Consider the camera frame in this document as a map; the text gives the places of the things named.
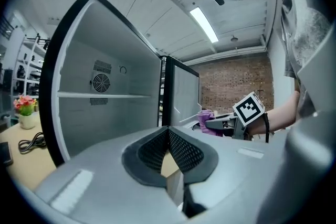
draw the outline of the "table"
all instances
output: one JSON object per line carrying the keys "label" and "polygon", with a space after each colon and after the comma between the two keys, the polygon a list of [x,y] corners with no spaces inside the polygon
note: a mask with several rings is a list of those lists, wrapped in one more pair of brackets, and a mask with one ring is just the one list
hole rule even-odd
{"label": "table", "polygon": [[33,139],[34,135],[42,132],[39,113],[34,116],[36,126],[25,130],[16,124],[0,133],[0,142],[8,142],[12,154],[13,164],[7,167],[7,171],[21,184],[34,191],[38,184],[56,169],[47,148],[36,148],[29,153],[21,154],[18,150],[20,140]]}

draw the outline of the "white shelving rack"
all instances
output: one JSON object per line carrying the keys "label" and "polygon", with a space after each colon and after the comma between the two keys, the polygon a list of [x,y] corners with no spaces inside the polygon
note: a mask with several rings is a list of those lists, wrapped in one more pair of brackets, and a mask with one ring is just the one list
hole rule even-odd
{"label": "white shelving rack", "polygon": [[[37,80],[32,80],[29,79],[29,75],[30,75],[30,68],[34,68],[37,70],[41,70],[42,69],[42,65],[33,62],[32,61],[32,57],[35,54],[39,55],[40,57],[42,57],[44,59],[45,55],[46,55],[46,50],[43,48],[43,45],[39,44],[40,43],[40,36],[36,36],[35,39],[29,39],[29,38],[25,38],[24,41],[21,44],[20,50],[17,54],[17,58],[16,58],[16,67],[17,65],[22,65],[25,67],[25,76],[24,78],[18,78],[17,77],[17,68],[15,67],[15,69],[13,70],[13,76],[12,76],[12,87],[11,87],[11,97],[12,97],[12,101],[16,98],[19,97],[19,95],[14,95],[14,85],[16,85],[16,81],[23,81],[24,82],[24,90],[22,95],[27,95],[27,84],[31,83],[31,84],[39,84],[40,82]],[[22,47],[25,46],[30,50],[30,53],[28,53],[27,55],[27,59],[19,59],[19,55],[20,55],[20,51],[22,49]],[[36,98],[38,99],[38,95],[34,95],[31,96],[32,98]]]}

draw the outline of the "brick wall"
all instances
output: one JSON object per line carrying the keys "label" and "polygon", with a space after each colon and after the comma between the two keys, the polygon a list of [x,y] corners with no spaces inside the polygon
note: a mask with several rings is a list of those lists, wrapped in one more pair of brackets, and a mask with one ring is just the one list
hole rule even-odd
{"label": "brick wall", "polygon": [[219,113],[232,112],[232,106],[254,91],[266,110],[273,108],[272,69],[267,54],[229,58],[191,66],[200,75],[202,107]]}

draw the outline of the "black wristband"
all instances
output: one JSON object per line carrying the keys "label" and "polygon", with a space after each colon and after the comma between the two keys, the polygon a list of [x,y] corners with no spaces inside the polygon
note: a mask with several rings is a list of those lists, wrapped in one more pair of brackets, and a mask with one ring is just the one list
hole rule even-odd
{"label": "black wristband", "polygon": [[263,114],[264,122],[265,122],[265,127],[266,127],[266,143],[269,141],[269,121],[268,121],[268,116],[267,113]]}

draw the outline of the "smartphone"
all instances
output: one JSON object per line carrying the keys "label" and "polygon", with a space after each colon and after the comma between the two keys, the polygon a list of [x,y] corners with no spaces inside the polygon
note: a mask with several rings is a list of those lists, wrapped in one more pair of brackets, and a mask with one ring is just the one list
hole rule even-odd
{"label": "smartphone", "polygon": [[0,161],[5,165],[11,165],[13,163],[11,149],[8,142],[0,143]]}

